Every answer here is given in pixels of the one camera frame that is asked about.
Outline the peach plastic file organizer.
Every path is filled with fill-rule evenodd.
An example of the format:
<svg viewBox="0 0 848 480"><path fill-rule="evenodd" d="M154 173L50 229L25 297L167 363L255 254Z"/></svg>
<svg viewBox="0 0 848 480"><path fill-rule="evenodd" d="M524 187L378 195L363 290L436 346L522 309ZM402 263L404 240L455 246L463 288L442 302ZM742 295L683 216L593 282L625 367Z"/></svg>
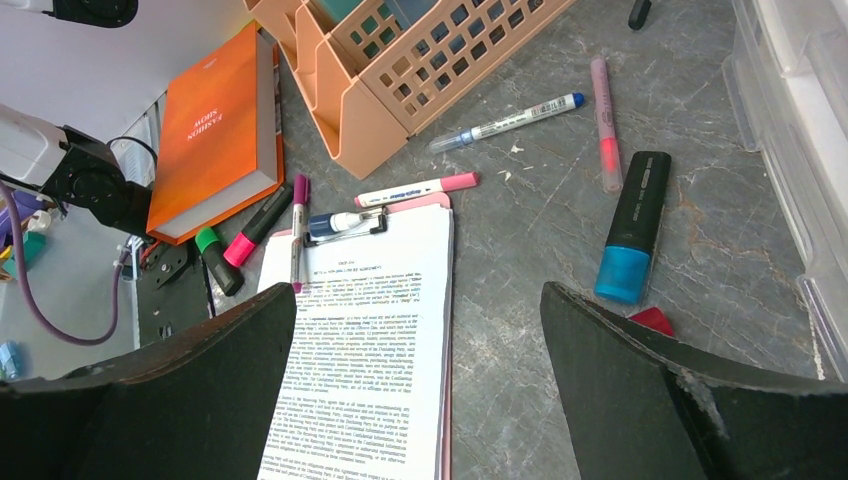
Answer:
<svg viewBox="0 0 848 480"><path fill-rule="evenodd" d="M316 1L248 1L278 42L329 157L362 180L571 7L438 1L404 26L387 1L333 22Z"/></svg>

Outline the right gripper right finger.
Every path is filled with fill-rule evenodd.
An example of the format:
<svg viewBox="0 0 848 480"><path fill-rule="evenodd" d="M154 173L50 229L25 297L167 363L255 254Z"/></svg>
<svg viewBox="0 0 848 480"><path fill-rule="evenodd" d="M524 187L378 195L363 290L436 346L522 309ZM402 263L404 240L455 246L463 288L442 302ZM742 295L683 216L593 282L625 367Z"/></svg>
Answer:
<svg viewBox="0 0 848 480"><path fill-rule="evenodd" d="M757 368L557 282L540 315L585 479L843 479L847 387Z"/></svg>

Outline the printed white paper sheet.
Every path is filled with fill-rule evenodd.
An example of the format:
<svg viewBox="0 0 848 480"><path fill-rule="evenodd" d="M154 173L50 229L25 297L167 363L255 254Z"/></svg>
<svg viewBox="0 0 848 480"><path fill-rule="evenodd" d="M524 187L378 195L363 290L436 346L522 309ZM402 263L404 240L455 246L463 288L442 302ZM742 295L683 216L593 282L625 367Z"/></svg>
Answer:
<svg viewBox="0 0 848 480"><path fill-rule="evenodd" d="M451 475L454 219L444 193L307 234L262 479Z"/></svg>

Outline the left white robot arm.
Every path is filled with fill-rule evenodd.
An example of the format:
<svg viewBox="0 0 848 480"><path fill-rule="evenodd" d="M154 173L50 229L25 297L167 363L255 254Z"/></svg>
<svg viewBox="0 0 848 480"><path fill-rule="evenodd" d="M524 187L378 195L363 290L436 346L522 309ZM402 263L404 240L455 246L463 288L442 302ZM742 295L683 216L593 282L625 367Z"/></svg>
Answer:
<svg viewBox="0 0 848 480"><path fill-rule="evenodd" d="M1 1L17 10L100 28L127 26L138 1ZM152 190L126 179L111 150L70 126L1 103L1 187L88 209L104 226L145 237Z"/></svg>

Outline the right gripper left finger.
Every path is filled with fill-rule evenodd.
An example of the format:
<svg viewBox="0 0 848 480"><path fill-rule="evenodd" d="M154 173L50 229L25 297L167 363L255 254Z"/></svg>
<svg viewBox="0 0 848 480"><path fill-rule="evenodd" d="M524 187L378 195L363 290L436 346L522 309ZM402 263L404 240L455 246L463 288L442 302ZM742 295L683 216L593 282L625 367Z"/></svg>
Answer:
<svg viewBox="0 0 848 480"><path fill-rule="evenodd" d="M254 479L293 340L292 287L131 353L1 387L5 479Z"/></svg>

